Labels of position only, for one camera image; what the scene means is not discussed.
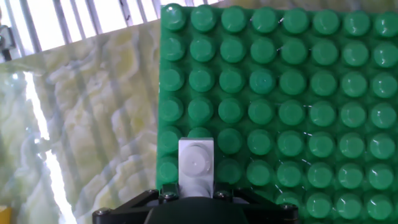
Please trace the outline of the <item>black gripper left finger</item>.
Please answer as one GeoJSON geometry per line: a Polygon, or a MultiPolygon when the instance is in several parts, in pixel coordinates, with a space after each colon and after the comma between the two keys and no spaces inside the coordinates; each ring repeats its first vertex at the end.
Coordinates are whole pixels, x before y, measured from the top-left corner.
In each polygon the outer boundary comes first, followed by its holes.
{"type": "Polygon", "coordinates": [[[179,199],[177,183],[149,189],[115,209],[102,207],[92,213],[92,224],[144,224],[159,205],[179,199]]]}

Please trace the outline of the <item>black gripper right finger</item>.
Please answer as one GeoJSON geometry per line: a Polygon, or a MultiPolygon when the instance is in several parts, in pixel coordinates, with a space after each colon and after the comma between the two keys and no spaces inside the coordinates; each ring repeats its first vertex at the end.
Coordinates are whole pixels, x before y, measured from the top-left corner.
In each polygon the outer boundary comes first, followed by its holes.
{"type": "Polygon", "coordinates": [[[221,202],[215,223],[298,223],[299,208],[292,203],[276,204],[251,189],[218,190],[213,199],[221,202]]]}

